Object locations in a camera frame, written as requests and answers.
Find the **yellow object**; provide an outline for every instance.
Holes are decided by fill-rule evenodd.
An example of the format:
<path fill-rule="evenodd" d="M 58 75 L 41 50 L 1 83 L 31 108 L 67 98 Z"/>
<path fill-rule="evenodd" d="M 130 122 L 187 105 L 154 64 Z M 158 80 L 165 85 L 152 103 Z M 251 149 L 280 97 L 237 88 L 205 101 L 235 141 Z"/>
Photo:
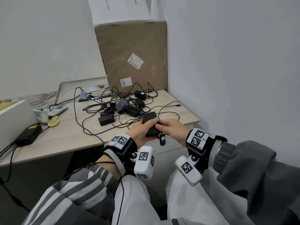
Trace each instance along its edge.
<path fill-rule="evenodd" d="M 10 105 L 13 105 L 16 102 L 17 102 L 17 100 L 13 100 L 13 101 L 9 101 L 9 102 L 4 102 L 4 101 L 0 100 L 0 111 L 9 107 Z"/>
<path fill-rule="evenodd" d="M 55 116 L 53 118 L 51 118 L 49 121 L 48 121 L 48 126 L 49 127 L 54 127 L 56 125 L 59 124 L 59 120 L 58 120 L 58 116 Z"/>

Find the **striped sleeve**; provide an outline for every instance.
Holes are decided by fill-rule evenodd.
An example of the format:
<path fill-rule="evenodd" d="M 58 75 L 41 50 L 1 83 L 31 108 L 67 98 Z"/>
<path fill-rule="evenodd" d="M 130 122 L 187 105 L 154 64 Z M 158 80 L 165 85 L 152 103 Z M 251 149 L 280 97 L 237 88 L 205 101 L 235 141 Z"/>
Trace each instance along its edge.
<path fill-rule="evenodd" d="M 94 165 L 49 187 L 22 225 L 110 224 L 118 181 Z"/>

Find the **person's right hand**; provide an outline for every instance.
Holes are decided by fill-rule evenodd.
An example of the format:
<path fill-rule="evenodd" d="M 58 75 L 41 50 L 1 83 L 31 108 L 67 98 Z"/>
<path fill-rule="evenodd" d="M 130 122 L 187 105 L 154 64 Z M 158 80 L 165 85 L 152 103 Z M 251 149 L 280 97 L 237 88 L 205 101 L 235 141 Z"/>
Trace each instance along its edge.
<path fill-rule="evenodd" d="M 181 144 L 183 147 L 186 147 L 186 139 L 188 137 L 188 133 L 190 132 L 188 128 L 186 128 L 177 119 L 160 120 L 159 123 L 161 125 L 156 124 L 155 127 L 160 132 L 169 135 L 174 140 L 177 140 L 178 143 Z"/>

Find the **black tag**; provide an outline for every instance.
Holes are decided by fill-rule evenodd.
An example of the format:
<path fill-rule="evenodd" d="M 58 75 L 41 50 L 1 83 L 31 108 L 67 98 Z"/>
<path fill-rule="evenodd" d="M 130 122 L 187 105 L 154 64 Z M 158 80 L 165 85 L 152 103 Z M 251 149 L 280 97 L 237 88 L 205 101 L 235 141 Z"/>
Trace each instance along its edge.
<path fill-rule="evenodd" d="M 166 135 L 162 132 L 159 135 L 159 142 L 161 146 L 164 146 L 166 144 Z"/>

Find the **brown cardboard box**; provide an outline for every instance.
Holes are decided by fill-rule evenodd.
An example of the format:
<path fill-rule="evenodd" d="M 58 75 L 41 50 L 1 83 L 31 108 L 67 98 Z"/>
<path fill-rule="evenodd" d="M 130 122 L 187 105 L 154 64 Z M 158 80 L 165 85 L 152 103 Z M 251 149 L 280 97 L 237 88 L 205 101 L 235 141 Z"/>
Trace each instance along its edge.
<path fill-rule="evenodd" d="M 155 90 L 167 89 L 166 22 L 104 24 L 95 26 L 95 32 L 111 90 L 114 86 L 120 92 L 130 90 L 127 78 L 144 90 L 148 89 L 147 82 Z M 131 92 L 141 87 L 136 84 Z"/>

